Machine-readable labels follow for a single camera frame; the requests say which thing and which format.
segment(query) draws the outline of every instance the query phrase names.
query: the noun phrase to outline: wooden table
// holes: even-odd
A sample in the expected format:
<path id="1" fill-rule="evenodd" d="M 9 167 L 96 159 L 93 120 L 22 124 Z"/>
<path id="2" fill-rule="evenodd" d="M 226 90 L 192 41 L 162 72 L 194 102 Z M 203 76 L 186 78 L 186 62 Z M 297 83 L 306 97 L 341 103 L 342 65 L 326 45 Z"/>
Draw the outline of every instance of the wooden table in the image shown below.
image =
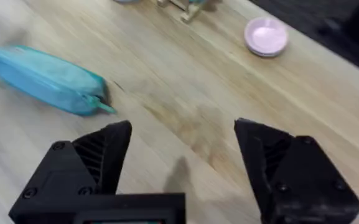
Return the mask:
<path id="1" fill-rule="evenodd" d="M 259 223 L 238 117 L 315 137 L 359 196 L 359 69 L 291 28 L 280 57 L 251 54 L 244 26 L 267 13 L 250 2 L 190 25 L 148 0 L 29 4 L 24 43 L 103 76 L 118 114 L 75 116 L 0 82 L 0 223 L 54 141 L 123 119 L 134 131 L 119 192 L 184 191 L 188 223 Z"/>

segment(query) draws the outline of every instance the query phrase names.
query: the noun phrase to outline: wooden object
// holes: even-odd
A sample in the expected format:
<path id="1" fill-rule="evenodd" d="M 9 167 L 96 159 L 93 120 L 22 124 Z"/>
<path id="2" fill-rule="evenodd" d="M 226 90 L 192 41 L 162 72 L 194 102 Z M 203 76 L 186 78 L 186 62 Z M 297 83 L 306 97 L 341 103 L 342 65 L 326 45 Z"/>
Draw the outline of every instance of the wooden object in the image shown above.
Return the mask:
<path id="1" fill-rule="evenodd" d="M 118 114 L 75 116 L 0 82 L 1 224 L 54 141 L 123 119 L 133 135 L 119 193 L 184 191 L 188 224 L 261 223 L 240 116 L 315 137 L 359 196 L 359 69 L 291 27 L 280 57 L 253 55 L 244 27 L 269 15 L 250 1 L 223 1 L 191 26 L 152 1 L 28 2 L 23 44 L 103 76 Z"/>

